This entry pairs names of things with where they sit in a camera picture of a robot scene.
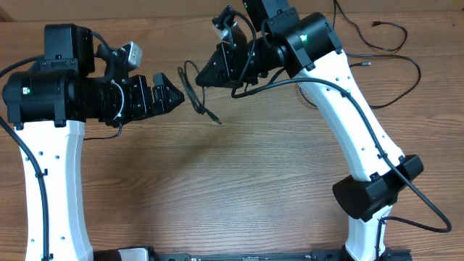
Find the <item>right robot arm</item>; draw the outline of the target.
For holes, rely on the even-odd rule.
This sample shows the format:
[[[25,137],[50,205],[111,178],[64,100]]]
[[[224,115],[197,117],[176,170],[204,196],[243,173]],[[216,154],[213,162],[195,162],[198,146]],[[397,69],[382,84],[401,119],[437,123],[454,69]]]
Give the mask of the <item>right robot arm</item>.
[[[263,91],[258,80],[281,68],[314,102],[339,142],[349,175],[333,194],[349,218],[336,260],[410,260],[407,250],[384,243],[399,193],[423,172],[389,138],[360,91],[342,43],[324,14],[300,17],[287,1],[245,1],[212,19],[221,42],[196,77],[201,87],[223,87],[235,99]]]

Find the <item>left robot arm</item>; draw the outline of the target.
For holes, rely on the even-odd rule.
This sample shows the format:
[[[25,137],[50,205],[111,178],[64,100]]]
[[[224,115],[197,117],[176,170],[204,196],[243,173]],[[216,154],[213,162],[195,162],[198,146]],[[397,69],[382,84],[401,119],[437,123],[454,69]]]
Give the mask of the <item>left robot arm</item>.
[[[94,45],[98,34],[75,24],[44,28],[44,53],[4,70],[1,126],[19,145],[25,174],[27,260],[155,260],[150,246],[96,251],[83,209],[81,153],[85,124],[96,119],[121,130],[164,115],[184,101],[162,73],[136,74],[142,51],[134,42]]]

